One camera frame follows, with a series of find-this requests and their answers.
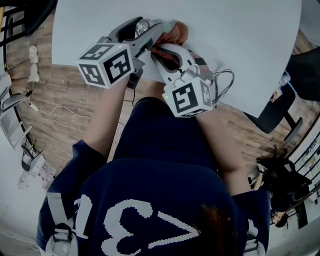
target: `white table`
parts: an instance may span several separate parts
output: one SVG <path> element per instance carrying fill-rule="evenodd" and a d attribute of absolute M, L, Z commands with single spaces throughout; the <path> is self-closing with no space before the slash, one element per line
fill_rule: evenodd
<path fill-rule="evenodd" d="M 189 27 L 185 46 L 211 70 L 231 69 L 235 81 L 223 102 L 259 116 L 286 68 L 296 40 L 301 0 L 59 0 L 52 64 L 75 66 L 101 36 L 137 16 L 178 20 Z M 143 77 L 163 81 L 148 53 Z M 222 90 L 229 78 L 221 78 Z"/>

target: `black cable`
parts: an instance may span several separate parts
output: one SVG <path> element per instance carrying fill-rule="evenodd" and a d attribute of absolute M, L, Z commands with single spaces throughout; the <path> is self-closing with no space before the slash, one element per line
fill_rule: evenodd
<path fill-rule="evenodd" d="M 34 83 L 34 87 L 33 87 L 33 89 L 32 89 L 31 82 L 29 82 L 29 83 L 30 83 L 30 88 L 31 88 L 31 89 L 30 89 L 28 86 L 26 86 L 26 89 L 28 89 L 29 91 L 33 92 L 33 91 L 36 89 L 37 84 Z"/>
<path fill-rule="evenodd" d="M 136 97 L 136 89 L 133 89 L 133 99 L 132 99 L 132 107 L 135 106 L 135 97 Z"/>
<path fill-rule="evenodd" d="M 218 77 L 221 75 L 221 74 L 224 74 L 224 73 L 229 73 L 232 75 L 232 79 L 231 79 L 231 82 L 230 84 L 224 88 L 222 90 L 222 92 L 219 94 L 219 90 L 218 90 Z M 215 72 L 213 73 L 214 75 L 214 78 L 211 80 L 211 86 L 214 84 L 215 86 L 215 98 L 214 100 L 212 101 L 212 104 L 215 105 L 215 108 L 217 108 L 217 103 L 218 101 L 228 92 L 228 90 L 230 89 L 230 87 L 233 85 L 234 81 L 235 81 L 235 73 L 233 73 L 233 71 L 231 69 L 224 69 L 222 71 L 219 71 L 219 72 Z"/>
<path fill-rule="evenodd" d="M 132 103 L 132 107 L 135 106 L 135 101 L 139 100 L 140 98 L 136 98 L 136 89 L 133 89 L 133 99 L 129 100 L 129 99 L 124 99 L 124 102 L 131 102 Z"/>

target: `white printed number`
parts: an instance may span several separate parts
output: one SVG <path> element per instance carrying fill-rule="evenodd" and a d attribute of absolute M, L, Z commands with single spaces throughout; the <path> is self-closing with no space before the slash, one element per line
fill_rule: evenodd
<path fill-rule="evenodd" d="M 124 200 L 120 203 L 117 203 L 115 206 L 111 207 L 106 212 L 103 224 L 105 226 L 106 231 L 112 236 L 112 238 L 103 241 L 101 245 L 102 251 L 107 256 L 127 256 L 127 255 L 135 256 L 141 252 L 141 249 L 139 249 L 136 252 L 133 252 L 131 254 L 121 254 L 117 250 L 117 245 L 121 239 L 133 236 L 133 234 L 128 232 L 120 224 L 120 219 L 124 209 L 130 208 L 130 207 L 135 208 L 139 213 L 139 215 L 141 215 L 144 218 L 150 218 L 153 213 L 151 204 L 149 202 L 144 202 L 144 201 L 139 201 L 134 199 Z M 156 246 L 164 246 L 171 243 L 185 241 L 187 239 L 191 239 L 199 235 L 195 228 L 183 223 L 182 221 L 170 215 L 167 215 L 159 211 L 157 216 L 162 220 L 177 226 L 178 228 L 188 231 L 189 233 L 164 239 L 164 240 L 151 242 L 148 245 L 149 249 L 152 249 Z"/>

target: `white cable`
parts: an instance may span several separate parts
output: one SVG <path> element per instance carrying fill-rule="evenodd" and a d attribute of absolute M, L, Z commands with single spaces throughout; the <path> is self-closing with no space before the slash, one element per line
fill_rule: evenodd
<path fill-rule="evenodd" d="M 37 111 L 35 111 L 28 103 L 27 103 L 27 105 L 28 105 L 39 117 L 41 117 L 42 119 L 44 119 L 44 120 L 51 120 L 51 121 L 61 121 L 61 122 L 65 123 L 65 124 L 71 126 L 72 128 L 76 129 L 78 132 L 80 132 L 80 133 L 82 133 L 82 134 L 85 134 L 83 131 L 79 130 L 78 128 L 74 127 L 72 124 L 70 124 L 70 123 L 68 123 L 68 122 L 66 122 L 66 121 L 63 121 L 63 120 L 61 120 L 61 119 L 45 118 L 45 117 L 39 115 L 39 113 L 38 113 Z"/>
<path fill-rule="evenodd" d="M 39 113 L 38 113 L 37 111 L 35 111 L 28 103 L 27 103 L 27 105 L 28 105 L 39 117 L 41 117 L 42 119 L 44 119 L 44 120 L 50 120 L 50 121 L 61 121 L 61 122 L 65 123 L 65 124 L 71 126 L 72 128 L 76 129 L 78 132 L 80 132 L 80 133 L 82 133 L 82 134 L 85 134 L 83 131 L 79 130 L 78 128 L 74 127 L 72 124 L 70 124 L 70 123 L 68 123 L 68 122 L 66 122 L 66 121 L 63 121 L 63 120 L 61 120 L 61 119 L 45 118 L 45 117 L 39 115 Z M 69 110 L 71 113 L 73 113 L 73 116 L 71 117 L 71 120 L 72 120 L 72 121 L 76 121 L 76 116 L 82 117 L 82 118 L 88 118 L 88 119 L 90 119 L 90 120 L 92 119 L 92 118 L 89 117 L 89 116 L 76 114 L 75 112 L 73 112 L 72 110 L 70 110 L 69 108 L 67 108 L 66 106 L 56 106 L 56 107 L 55 107 L 52 111 L 50 111 L 49 113 L 47 113 L 47 112 L 45 112 L 45 111 L 43 111 L 43 110 L 40 110 L 40 109 L 38 109 L 38 111 L 39 111 L 39 112 L 42 112 L 42 113 L 45 113 L 46 115 L 50 115 L 50 114 L 52 114 L 52 113 L 55 111 L 56 108 L 65 108 L 65 109 Z M 120 137 L 121 137 L 121 135 L 122 135 L 122 131 L 124 130 L 125 125 L 126 125 L 125 123 L 122 123 L 122 122 L 118 122 L 118 123 L 121 124 L 121 125 L 123 126 L 123 128 L 121 128 L 121 129 L 119 130 L 119 133 L 118 133 L 118 132 L 115 132 L 115 133 L 118 135 L 118 137 L 116 137 L 115 139 L 113 139 L 113 143 L 114 143 L 115 146 L 118 146 L 118 144 L 119 144 L 119 140 L 118 140 L 118 139 L 120 139 Z"/>
<path fill-rule="evenodd" d="M 69 108 L 67 108 L 66 106 L 56 106 L 56 107 L 55 107 L 51 112 L 49 112 L 49 113 L 47 113 L 47 112 L 45 112 L 45 111 L 43 111 L 43 110 L 40 110 L 40 109 L 39 109 L 38 111 L 43 112 L 43 113 L 45 113 L 45 114 L 47 114 L 47 115 L 50 115 L 52 112 L 54 112 L 54 111 L 56 110 L 56 108 L 65 108 L 65 109 L 69 110 L 69 111 L 73 114 L 73 116 L 71 117 L 71 120 L 72 120 L 72 121 L 76 121 L 76 116 L 82 117 L 82 118 L 89 118 L 89 119 L 91 120 L 91 117 L 85 116 L 85 115 L 76 114 L 75 112 L 73 112 L 72 110 L 70 110 Z"/>

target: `backpack strap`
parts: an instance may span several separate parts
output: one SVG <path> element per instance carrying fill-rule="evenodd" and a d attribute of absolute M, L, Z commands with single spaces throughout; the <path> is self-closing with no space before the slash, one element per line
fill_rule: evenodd
<path fill-rule="evenodd" d="M 61 193 L 48 192 L 48 205 L 55 224 L 54 234 L 45 247 L 46 256 L 78 256 L 77 237 L 68 222 Z"/>
<path fill-rule="evenodd" d="M 244 256 L 265 256 L 266 251 L 264 245 L 257 240 L 258 229 L 255 227 L 251 219 L 247 221 L 249 229 L 246 232 L 246 245 Z"/>

